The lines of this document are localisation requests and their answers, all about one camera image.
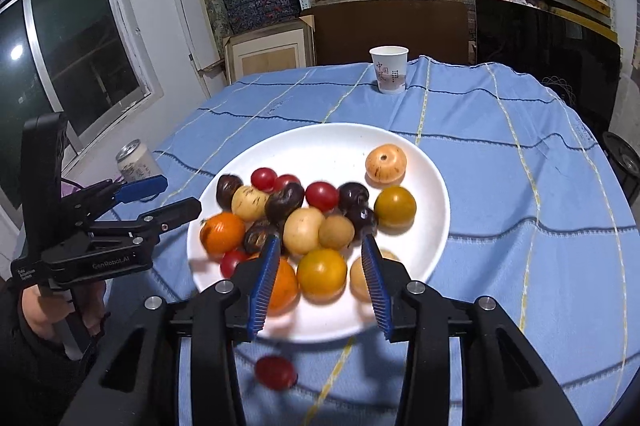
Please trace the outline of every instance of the cherry tomato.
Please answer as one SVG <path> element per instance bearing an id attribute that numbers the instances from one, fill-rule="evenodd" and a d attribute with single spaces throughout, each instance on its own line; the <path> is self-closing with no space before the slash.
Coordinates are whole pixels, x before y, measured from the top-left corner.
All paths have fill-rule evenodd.
<path id="1" fill-rule="evenodd" d="M 280 191 L 290 182 L 297 182 L 302 186 L 302 182 L 300 182 L 300 179 L 298 177 L 287 173 L 285 175 L 280 175 L 280 177 L 276 179 L 276 181 L 273 183 L 273 191 Z"/>
<path id="2" fill-rule="evenodd" d="M 227 279 L 231 278 L 236 270 L 236 266 L 240 262 L 247 260 L 247 258 L 246 253 L 240 249 L 227 251 L 220 261 L 220 274 L 222 274 L 222 277 Z"/>
<path id="3" fill-rule="evenodd" d="M 258 168 L 251 174 L 251 184 L 260 191 L 271 193 L 277 177 L 278 174 L 271 168 Z"/>
<path id="4" fill-rule="evenodd" d="M 306 187 L 305 191 L 306 201 L 310 206 L 318 208 L 320 211 L 331 211 L 338 205 L 338 199 L 340 195 L 338 190 L 335 189 L 328 182 L 312 182 Z"/>
<path id="5" fill-rule="evenodd" d="M 264 356 L 255 363 L 255 378 L 271 390 L 288 390 L 298 380 L 298 373 L 289 359 Z"/>

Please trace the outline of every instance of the metal screw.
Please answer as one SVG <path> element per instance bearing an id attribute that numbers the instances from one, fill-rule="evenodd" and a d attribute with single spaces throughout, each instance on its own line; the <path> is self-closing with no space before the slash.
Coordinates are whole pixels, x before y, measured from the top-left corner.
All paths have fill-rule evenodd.
<path id="1" fill-rule="evenodd" d="M 234 289 L 234 283 L 231 280 L 221 280 L 216 284 L 216 292 L 226 294 Z"/>
<path id="2" fill-rule="evenodd" d="M 425 284 L 423 284 L 421 281 L 411 281 L 406 285 L 406 289 L 411 293 L 411 294 L 422 294 L 423 292 L 425 292 L 427 290 L 427 287 Z"/>
<path id="3" fill-rule="evenodd" d="M 145 307 L 150 311 L 160 308 L 160 305 L 162 305 L 162 298 L 159 296 L 150 296 L 145 300 Z"/>
<path id="4" fill-rule="evenodd" d="M 478 305 L 480 305 L 481 309 L 492 311 L 495 309 L 496 303 L 495 300 L 490 296 L 482 296 L 478 299 Z"/>

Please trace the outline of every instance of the window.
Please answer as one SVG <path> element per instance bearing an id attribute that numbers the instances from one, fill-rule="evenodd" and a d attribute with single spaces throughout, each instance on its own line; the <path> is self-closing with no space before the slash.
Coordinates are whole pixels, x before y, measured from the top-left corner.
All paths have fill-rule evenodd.
<path id="1" fill-rule="evenodd" d="M 25 121 L 64 110 L 75 154 L 151 93 L 123 11 L 120 0 L 0 3 L 0 204 L 14 221 Z"/>
<path id="2" fill-rule="evenodd" d="M 31 117 L 51 112 L 22 13 L 22 0 L 13 0 L 0 11 L 0 186 L 15 208 L 20 206 L 22 127 Z"/>

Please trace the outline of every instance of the ceiling light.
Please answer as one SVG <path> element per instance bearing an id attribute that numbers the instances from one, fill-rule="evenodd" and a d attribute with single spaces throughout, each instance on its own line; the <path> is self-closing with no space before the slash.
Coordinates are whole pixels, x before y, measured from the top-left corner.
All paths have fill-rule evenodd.
<path id="1" fill-rule="evenodd" d="M 24 51 L 24 49 L 22 48 L 22 45 L 16 45 L 12 50 L 11 50 L 11 59 L 12 60 L 17 60 L 20 59 L 20 56 L 22 56 L 22 52 Z"/>

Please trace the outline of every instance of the table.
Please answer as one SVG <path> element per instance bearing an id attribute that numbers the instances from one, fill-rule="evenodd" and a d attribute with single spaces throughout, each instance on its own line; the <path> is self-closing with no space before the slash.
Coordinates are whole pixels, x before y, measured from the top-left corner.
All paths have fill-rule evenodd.
<path id="1" fill-rule="evenodd" d="M 118 206 L 115 214 L 135 218 L 199 197 L 233 157 L 292 128 L 359 122 L 395 132 L 427 153 L 449 190 L 449 238 L 429 284 L 460 300 L 497 298 L 583 424 L 599 424 L 640 364 L 640 236 L 602 150 L 555 93 L 500 64 L 450 66 L 422 56 L 409 64 L 407 85 L 403 94 L 380 94 L 370 64 L 247 76 L 209 99 L 154 151 L 168 190 L 151 202 Z M 172 301 L 194 292 L 186 231 L 164 236 L 153 270 L 114 280 L 111 327 L 149 295 Z M 182 382 L 189 370 L 183 347 Z M 290 391 L 255 382 L 252 366 L 269 353 L 297 367 Z M 319 345 L 240 345 L 248 425 L 392 425 L 405 353 L 406 345 L 388 344 L 375 328 Z M 459 360 L 452 340 L 452 366 Z M 450 424 L 459 424 L 458 368 L 451 389 Z M 181 384 L 184 424 L 188 399 Z"/>

